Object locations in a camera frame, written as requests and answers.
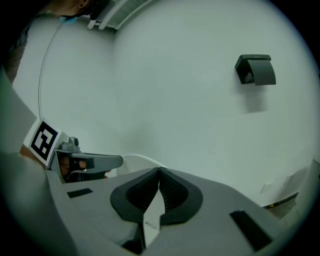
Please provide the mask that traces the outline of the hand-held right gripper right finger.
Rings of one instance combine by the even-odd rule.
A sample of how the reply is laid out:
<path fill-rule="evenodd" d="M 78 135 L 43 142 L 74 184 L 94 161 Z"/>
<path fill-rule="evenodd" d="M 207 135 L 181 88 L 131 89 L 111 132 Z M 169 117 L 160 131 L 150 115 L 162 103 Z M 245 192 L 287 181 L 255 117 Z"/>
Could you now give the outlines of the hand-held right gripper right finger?
<path fill-rule="evenodd" d="M 148 256 L 275 256 L 292 237 L 228 185 L 166 168 L 159 176 L 165 213 Z"/>

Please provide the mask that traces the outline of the person's left hand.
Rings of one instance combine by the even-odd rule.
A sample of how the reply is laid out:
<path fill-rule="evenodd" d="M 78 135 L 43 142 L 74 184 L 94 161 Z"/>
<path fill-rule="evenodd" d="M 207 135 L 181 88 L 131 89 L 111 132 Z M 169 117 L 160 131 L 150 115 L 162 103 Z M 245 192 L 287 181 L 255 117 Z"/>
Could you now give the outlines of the person's left hand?
<path fill-rule="evenodd" d="M 71 173 L 74 171 L 83 171 L 86 169 L 86 160 L 62 156 L 58 160 L 61 175 L 65 182 L 71 182 Z"/>

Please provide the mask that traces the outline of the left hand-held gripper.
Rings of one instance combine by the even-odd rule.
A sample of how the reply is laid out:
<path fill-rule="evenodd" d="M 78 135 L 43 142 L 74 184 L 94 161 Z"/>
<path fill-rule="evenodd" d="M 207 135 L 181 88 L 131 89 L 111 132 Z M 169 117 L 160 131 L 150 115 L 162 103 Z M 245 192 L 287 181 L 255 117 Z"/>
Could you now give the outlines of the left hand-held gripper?
<path fill-rule="evenodd" d="M 31 129 L 33 134 L 28 149 L 44 165 L 46 170 L 55 172 L 63 184 L 66 181 L 60 168 L 62 158 L 74 158 L 78 164 L 80 161 L 86 162 L 86 167 L 80 169 L 76 169 L 77 163 L 70 164 L 71 173 L 102 173 L 116 169 L 123 164 L 123 158 L 119 155 L 62 150 L 61 145 L 69 141 L 68 135 L 46 119 L 40 120 L 36 124 L 37 126 Z"/>

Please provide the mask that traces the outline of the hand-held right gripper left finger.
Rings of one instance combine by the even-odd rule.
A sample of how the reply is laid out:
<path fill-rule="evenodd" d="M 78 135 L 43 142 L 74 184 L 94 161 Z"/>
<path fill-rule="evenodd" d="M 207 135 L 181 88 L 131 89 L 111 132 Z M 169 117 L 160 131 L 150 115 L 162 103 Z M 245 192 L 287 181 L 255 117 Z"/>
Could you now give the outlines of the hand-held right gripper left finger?
<path fill-rule="evenodd" d="M 148 169 L 125 175 L 63 184 L 53 171 L 46 171 L 49 189 L 60 219 L 78 255 L 131 255 L 123 247 L 134 239 L 137 223 L 123 220 L 111 205 L 112 191 L 136 179 Z"/>

